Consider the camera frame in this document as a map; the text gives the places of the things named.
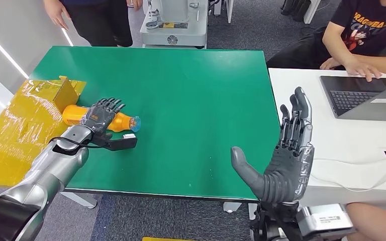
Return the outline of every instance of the silver robotic arm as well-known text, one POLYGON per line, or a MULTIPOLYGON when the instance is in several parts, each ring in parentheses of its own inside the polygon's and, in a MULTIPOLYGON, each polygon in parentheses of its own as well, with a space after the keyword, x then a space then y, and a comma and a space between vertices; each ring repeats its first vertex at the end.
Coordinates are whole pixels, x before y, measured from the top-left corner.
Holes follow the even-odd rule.
POLYGON ((234 170, 249 186, 260 204, 250 224, 255 241, 332 241, 354 232, 341 204, 299 209, 313 164, 312 107, 298 87, 291 95, 291 116, 280 107, 282 123, 279 141, 264 174, 247 162, 239 147, 232 147, 234 170))
POLYGON ((35 239, 55 195, 64 190, 88 159, 91 147, 88 143, 111 151, 135 147, 135 136, 110 140, 111 136, 105 134, 124 106, 119 102, 109 98, 94 104, 80 125, 69 127, 60 137, 51 139, 19 184, 0 194, 0 241, 35 239))

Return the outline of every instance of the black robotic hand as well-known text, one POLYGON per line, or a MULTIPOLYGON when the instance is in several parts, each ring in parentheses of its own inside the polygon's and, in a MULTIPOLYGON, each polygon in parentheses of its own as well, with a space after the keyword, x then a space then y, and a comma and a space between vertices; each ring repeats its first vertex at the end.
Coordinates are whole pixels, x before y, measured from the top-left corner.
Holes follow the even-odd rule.
POLYGON ((262 202, 296 202, 307 187, 313 163, 312 108, 301 87, 290 97, 292 118, 283 104, 279 141, 274 148, 270 164, 259 174, 247 162, 239 147, 232 147, 232 166, 262 202))
POLYGON ((111 151, 134 148, 137 145, 137 137, 134 134, 123 135, 121 139, 111 140, 112 133, 106 133, 107 127, 124 106, 120 99, 112 97, 103 98, 89 108, 79 123, 92 130, 92 143, 111 151))
POLYGON ((80 119, 80 124, 89 127, 95 135, 102 135, 115 118, 116 114, 125 106, 119 104, 120 99, 103 98, 93 104, 88 112, 80 119))

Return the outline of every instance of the human hand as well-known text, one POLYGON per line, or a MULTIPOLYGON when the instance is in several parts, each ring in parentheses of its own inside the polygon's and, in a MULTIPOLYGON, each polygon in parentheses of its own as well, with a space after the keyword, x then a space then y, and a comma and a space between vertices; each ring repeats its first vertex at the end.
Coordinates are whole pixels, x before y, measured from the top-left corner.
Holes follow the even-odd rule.
POLYGON ((358 61, 357 59, 352 59, 344 64, 345 70, 347 73, 352 75, 361 75, 366 77, 366 81, 372 81, 372 75, 376 78, 380 78, 382 76, 381 72, 373 67, 372 65, 363 63, 358 61))
POLYGON ((70 19, 69 13, 59 0, 44 0, 44 6, 49 18, 55 25, 60 26, 65 30, 69 30, 69 27, 64 22, 63 17, 61 16, 61 13, 64 13, 66 17, 70 19))
POLYGON ((336 61, 334 58, 329 58, 328 60, 326 60, 321 66, 320 66, 320 69, 326 69, 326 70, 329 70, 329 69, 334 69, 335 67, 337 66, 340 66, 341 64, 336 61))
POLYGON ((127 5, 129 5, 132 1, 135 11, 143 7, 143 0, 126 0, 126 1, 127 1, 127 5))

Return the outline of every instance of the green table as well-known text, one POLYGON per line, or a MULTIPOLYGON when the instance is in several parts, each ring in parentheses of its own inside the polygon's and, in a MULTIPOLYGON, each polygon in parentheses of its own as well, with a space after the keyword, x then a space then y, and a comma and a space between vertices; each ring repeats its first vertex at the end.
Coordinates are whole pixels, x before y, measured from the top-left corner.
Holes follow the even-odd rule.
POLYGON ((79 105, 121 98, 142 125, 134 149, 91 149, 67 191, 256 199, 230 148, 263 172, 277 142, 262 51, 52 47, 30 78, 59 75, 87 82, 79 105))

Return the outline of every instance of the plastic bottle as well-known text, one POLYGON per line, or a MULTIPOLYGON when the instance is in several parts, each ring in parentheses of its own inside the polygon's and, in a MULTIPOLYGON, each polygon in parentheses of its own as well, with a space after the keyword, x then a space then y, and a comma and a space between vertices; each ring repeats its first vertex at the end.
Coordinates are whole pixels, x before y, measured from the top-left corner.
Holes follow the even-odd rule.
MULTIPOLYGON (((71 104, 64 109, 63 121, 69 126, 79 124, 80 119, 88 111, 88 107, 77 106, 71 104)), ((124 130, 132 130, 137 132, 141 127, 141 120, 138 116, 130 117, 121 112, 117 113, 113 121, 110 123, 108 130, 121 132, 124 130)))

